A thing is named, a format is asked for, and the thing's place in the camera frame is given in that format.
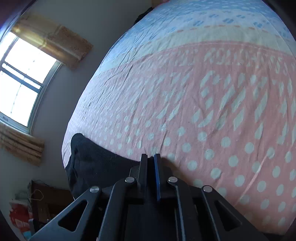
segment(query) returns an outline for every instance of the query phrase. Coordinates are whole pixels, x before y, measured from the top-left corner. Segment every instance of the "wooden cabinet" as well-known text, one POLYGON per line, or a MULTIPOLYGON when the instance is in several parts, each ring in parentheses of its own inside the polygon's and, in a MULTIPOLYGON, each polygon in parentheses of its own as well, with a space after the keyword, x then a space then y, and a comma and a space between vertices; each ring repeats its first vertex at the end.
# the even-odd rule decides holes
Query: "wooden cabinet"
POLYGON ((44 184, 31 183, 33 218, 46 223, 74 201, 69 190, 56 189, 44 184))

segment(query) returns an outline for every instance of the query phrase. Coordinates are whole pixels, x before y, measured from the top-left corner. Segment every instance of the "window pane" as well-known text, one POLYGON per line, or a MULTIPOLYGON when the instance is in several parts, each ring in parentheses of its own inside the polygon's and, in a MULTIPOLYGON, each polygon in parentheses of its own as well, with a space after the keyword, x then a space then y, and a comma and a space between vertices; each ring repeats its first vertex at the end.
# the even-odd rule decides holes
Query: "window pane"
POLYGON ((5 61, 24 74, 43 83, 56 59, 22 39, 18 39, 5 61))
POLYGON ((0 111, 28 126, 37 93, 20 84, 4 72, 0 72, 0 111))
POLYGON ((9 32, 2 39, 2 42, 0 43, 0 60, 3 58, 3 55, 5 54, 6 50, 8 49, 9 45, 11 45, 15 37, 16 36, 13 33, 9 32))
POLYGON ((24 76, 19 72, 15 71, 13 68, 10 68, 7 64, 3 63, 2 67, 8 70, 10 73, 14 74, 16 77, 19 77, 21 80, 24 80, 24 76))

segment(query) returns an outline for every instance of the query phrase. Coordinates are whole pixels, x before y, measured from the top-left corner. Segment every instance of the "window frame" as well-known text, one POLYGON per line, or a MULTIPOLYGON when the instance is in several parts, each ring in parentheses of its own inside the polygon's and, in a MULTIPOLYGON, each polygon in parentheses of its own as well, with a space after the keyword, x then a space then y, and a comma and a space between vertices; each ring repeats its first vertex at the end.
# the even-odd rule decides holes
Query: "window frame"
POLYGON ((18 41, 18 39, 19 39, 19 37, 16 37, 12 41, 12 43, 9 45, 7 50, 5 51, 2 59, 0 60, 0 71, 2 71, 5 74, 9 75, 11 78, 15 79, 20 84, 22 84, 22 85, 28 87, 29 89, 35 91, 38 95, 37 95, 37 98, 36 98, 36 100, 34 102, 33 108, 31 110, 30 118, 29 118, 29 121, 28 121, 28 126, 24 126, 24 125, 18 123, 17 121, 15 121, 12 118, 8 117, 7 115, 2 113, 1 111, 0 111, 0 120, 2 122, 4 122, 4 123, 16 128, 16 129, 18 129, 18 130, 24 132, 24 133, 31 134, 33 122, 34 122, 36 112, 37 112, 37 109, 39 107, 41 98, 43 97, 43 94, 44 94, 49 82, 51 81, 51 79, 54 78, 56 72, 61 67, 62 63, 59 62, 58 60, 56 60, 56 62, 53 64, 52 68, 48 72, 47 76, 45 77, 43 83, 38 82, 37 80, 31 78, 30 76, 24 74, 23 72, 21 72, 17 68, 13 67, 11 64, 5 62, 5 59, 6 59, 7 55, 9 54, 9 52, 11 51, 11 49, 15 45, 15 43, 18 41), (20 78, 18 78, 14 74, 10 73, 8 70, 6 70, 5 68, 2 67, 3 64, 6 64, 10 68, 12 68, 15 71, 19 72, 20 74, 22 74, 25 78, 28 78, 29 80, 33 81, 34 83, 40 85, 40 89, 35 88, 34 86, 30 85, 29 83, 25 82, 24 80, 21 80, 20 78))

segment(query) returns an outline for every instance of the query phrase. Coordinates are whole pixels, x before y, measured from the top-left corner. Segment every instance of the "triangular cutout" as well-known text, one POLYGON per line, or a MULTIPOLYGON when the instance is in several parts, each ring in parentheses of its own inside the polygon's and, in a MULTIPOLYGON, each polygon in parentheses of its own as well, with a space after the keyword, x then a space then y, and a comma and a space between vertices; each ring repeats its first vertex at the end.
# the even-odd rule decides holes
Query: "triangular cutout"
POLYGON ((74 207, 66 216, 64 216, 58 222, 58 225, 71 232, 74 232, 86 208, 86 205, 87 201, 82 200, 76 207, 74 207))
POLYGON ((242 223, 237 219, 230 210, 223 205, 220 201, 215 201, 215 206, 220 216, 221 222, 225 231, 230 231, 238 228, 242 223))

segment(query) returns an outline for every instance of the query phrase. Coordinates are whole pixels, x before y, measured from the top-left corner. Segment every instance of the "beige curtain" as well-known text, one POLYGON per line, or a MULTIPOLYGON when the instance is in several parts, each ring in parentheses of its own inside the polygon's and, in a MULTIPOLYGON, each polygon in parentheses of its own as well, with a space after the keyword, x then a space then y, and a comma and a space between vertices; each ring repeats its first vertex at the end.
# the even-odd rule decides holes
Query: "beige curtain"
POLYGON ((11 32, 70 69, 75 69, 93 47, 87 40, 65 26, 36 14, 24 14, 11 32))
POLYGON ((33 165, 39 166, 44 141, 10 127, 0 121, 0 148, 33 165))

